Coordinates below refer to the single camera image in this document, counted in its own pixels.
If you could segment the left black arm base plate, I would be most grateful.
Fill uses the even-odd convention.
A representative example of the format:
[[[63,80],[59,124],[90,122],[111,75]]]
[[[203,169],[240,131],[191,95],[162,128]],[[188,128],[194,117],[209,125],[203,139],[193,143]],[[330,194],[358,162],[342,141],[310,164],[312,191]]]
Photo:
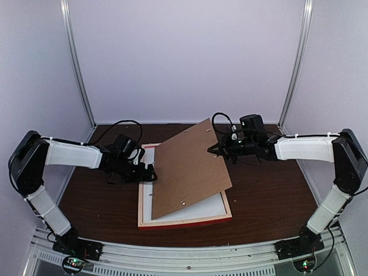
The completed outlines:
[[[69,256],[74,256],[82,260],[99,261],[102,254],[103,244],[96,241],[83,239],[57,240],[52,249]]]

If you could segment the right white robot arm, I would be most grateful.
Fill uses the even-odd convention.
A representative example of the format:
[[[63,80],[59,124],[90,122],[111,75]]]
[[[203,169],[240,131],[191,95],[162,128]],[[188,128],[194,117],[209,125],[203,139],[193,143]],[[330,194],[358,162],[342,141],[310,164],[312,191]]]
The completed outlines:
[[[361,184],[367,172],[367,156],[351,129],[284,135],[266,129],[261,115],[250,114],[240,118],[239,126],[230,122],[227,130],[221,130],[215,124],[217,116],[226,114],[218,112],[210,119],[212,129],[220,137],[208,148],[211,154],[232,163],[242,156],[255,156],[270,162],[317,163],[328,170],[331,188],[301,228],[301,237],[294,245],[298,253],[308,253],[317,244],[316,236],[333,224],[355,196],[364,192]]]

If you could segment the brown backing board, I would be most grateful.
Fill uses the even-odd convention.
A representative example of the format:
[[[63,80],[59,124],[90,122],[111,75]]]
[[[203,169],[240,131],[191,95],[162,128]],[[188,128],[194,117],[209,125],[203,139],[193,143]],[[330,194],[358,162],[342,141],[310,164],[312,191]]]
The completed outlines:
[[[232,187],[222,157],[207,149],[217,143],[211,120],[191,126],[155,147],[152,218],[188,208]]]

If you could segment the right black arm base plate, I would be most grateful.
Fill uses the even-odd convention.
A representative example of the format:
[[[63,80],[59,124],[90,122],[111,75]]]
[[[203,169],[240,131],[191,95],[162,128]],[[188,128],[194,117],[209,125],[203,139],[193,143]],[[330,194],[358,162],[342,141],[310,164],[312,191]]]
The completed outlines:
[[[276,242],[274,246],[279,260],[310,255],[325,248],[321,239],[310,242],[305,237],[280,240]]]

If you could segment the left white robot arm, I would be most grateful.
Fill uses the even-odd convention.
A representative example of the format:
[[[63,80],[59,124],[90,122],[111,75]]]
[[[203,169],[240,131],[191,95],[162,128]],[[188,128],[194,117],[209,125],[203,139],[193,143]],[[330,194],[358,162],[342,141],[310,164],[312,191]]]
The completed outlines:
[[[125,135],[118,135],[111,144],[96,145],[29,131],[10,156],[7,168],[13,188],[61,238],[61,247],[70,255],[78,255],[82,241],[72,234],[74,227],[59,209],[55,195],[48,192],[45,181],[56,181],[61,187],[52,185],[52,191],[62,191],[71,170],[77,167],[116,174],[124,183],[156,181],[153,164],[142,162],[144,155],[144,148]]]

